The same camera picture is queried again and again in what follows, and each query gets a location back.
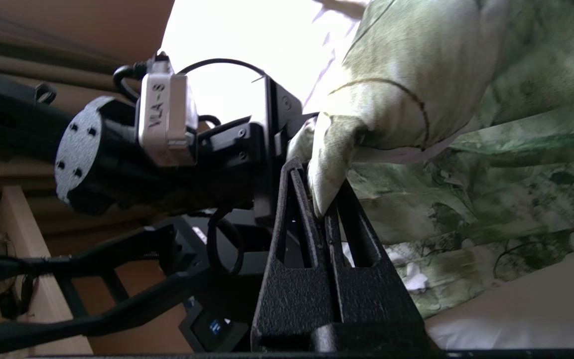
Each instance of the patterned fabric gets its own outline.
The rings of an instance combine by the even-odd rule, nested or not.
[[[390,35],[381,29],[374,39]],[[347,173],[424,317],[574,255],[574,1],[512,2],[499,58],[446,150]]]
[[[371,159],[417,161],[439,153],[467,125],[493,75],[508,5],[369,4],[313,134],[301,131],[291,146],[314,137],[305,157],[316,213],[328,209],[359,148]]]

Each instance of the wooden furniture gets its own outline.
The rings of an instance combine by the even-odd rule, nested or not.
[[[67,255],[111,239],[117,236],[118,232],[114,230],[88,235],[86,238],[61,238],[46,242],[21,188],[18,186],[3,188],[0,205],[0,234],[6,234],[11,247],[10,253],[14,253],[17,257]],[[129,295],[136,295],[164,279],[155,261],[128,263],[119,267],[117,273]],[[114,300],[105,288],[102,279],[87,277],[73,280],[73,284],[89,314],[104,312],[114,306]],[[15,288],[19,291],[20,279],[16,281]],[[182,305],[178,305],[148,324],[131,330],[103,337],[72,337],[27,350],[7,353],[0,357],[13,359],[29,355],[189,353],[191,349],[178,330],[178,325],[184,316],[185,311]],[[50,323],[70,318],[72,314],[57,282],[53,277],[41,277],[32,296],[29,312],[18,320]]]

